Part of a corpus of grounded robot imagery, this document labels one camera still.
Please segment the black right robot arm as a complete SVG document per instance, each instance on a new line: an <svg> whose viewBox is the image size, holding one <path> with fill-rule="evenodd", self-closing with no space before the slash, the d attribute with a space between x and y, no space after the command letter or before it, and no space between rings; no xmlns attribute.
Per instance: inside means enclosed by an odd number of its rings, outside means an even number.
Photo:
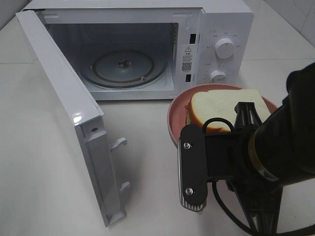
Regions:
<svg viewBox="0 0 315 236"><path fill-rule="evenodd" d="M315 176L315 66L291 72L287 97L262 121L252 102L235 106L228 134L205 138L208 177L226 215L252 236L275 236L283 188ZM248 223L219 196L217 181L234 191Z"/></svg>

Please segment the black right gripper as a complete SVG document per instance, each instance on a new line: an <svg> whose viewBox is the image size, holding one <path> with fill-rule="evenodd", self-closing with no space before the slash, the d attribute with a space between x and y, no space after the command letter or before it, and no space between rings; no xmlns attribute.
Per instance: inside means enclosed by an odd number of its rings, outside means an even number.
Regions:
<svg viewBox="0 0 315 236"><path fill-rule="evenodd" d="M262 121L253 102L238 102L234 111L234 128L242 130L205 136L208 180L228 181L250 229L275 235L283 188L263 178L248 153L249 139L256 130L253 127L261 126Z"/></svg>

